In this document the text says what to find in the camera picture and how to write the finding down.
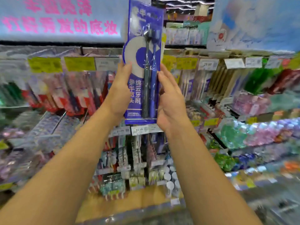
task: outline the ceiling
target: ceiling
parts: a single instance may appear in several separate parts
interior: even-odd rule
[[[210,11],[213,9],[215,0],[152,0],[152,5],[167,9],[167,13],[194,14],[194,10],[199,4],[207,4]]]

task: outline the forearm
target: forearm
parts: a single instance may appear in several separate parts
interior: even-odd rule
[[[73,224],[112,128],[110,114],[101,107],[5,205],[0,211],[0,221]]]
[[[171,155],[194,224],[261,224],[190,123],[172,128],[170,135]]]

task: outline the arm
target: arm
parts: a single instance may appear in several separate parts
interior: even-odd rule
[[[131,65],[119,64],[105,102],[62,150],[0,210],[2,224],[74,224],[111,129],[130,102]]]
[[[185,202],[194,224],[261,224],[189,121],[185,101],[171,73],[161,65],[163,85],[157,124],[166,132]]]

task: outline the blue toothbrush package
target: blue toothbrush package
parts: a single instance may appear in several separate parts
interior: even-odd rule
[[[124,63],[132,64],[126,124],[156,123],[163,15],[164,9],[129,0],[128,39],[123,47]]]

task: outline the hand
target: hand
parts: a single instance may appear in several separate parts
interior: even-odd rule
[[[114,125],[120,124],[130,103],[131,95],[127,83],[131,70],[131,64],[124,65],[123,61],[118,64],[115,80],[102,105],[108,110],[109,115],[112,116]]]
[[[158,80],[162,85],[157,111],[157,125],[170,137],[171,129],[189,122],[185,99],[173,75],[160,64]]]

